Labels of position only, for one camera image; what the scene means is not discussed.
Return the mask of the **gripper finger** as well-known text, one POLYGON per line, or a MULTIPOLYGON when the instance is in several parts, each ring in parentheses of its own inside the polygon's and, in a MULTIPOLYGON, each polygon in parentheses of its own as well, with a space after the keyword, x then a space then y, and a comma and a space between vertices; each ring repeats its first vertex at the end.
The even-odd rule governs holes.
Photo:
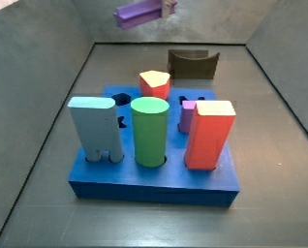
POLYGON ((162 5, 162 17, 168 18, 172 9, 175 8, 178 1, 176 0, 160 0, 160 5, 162 5))

